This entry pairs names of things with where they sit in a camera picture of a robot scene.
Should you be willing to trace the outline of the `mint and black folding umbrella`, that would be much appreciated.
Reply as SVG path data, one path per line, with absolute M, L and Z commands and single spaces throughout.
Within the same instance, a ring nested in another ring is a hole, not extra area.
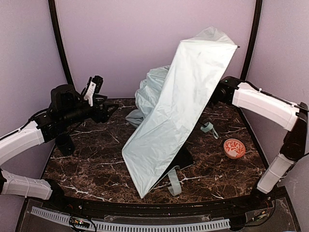
M 173 159 L 191 134 L 237 45 L 215 27 L 180 41 L 158 101 L 133 132 L 122 156 L 141 198 L 164 176 L 180 194 Z

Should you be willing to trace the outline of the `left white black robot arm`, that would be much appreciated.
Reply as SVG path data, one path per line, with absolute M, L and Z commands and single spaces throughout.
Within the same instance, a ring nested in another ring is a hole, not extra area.
M 99 89 L 100 85 L 94 82 L 88 84 L 84 94 L 79 94 L 68 84 L 52 89 L 48 108 L 35 113 L 24 126 L 1 137 L 0 163 L 52 140 L 56 140 L 62 153 L 73 153 L 71 126 L 80 125 L 89 118 L 96 123 L 105 123 L 119 107 L 107 103 L 107 97 L 97 93 Z M 34 179 L 1 169 L 0 193 L 49 200 L 62 195 L 63 190 L 52 179 Z

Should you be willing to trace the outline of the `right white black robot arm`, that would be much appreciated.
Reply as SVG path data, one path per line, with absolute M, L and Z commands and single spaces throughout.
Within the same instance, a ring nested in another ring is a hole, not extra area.
M 221 80 L 210 98 L 216 104 L 222 102 L 256 113 L 286 130 L 278 155 L 256 184 L 256 192 L 270 193 L 274 186 L 303 157 L 308 155 L 309 107 L 272 95 L 249 81 L 228 76 Z

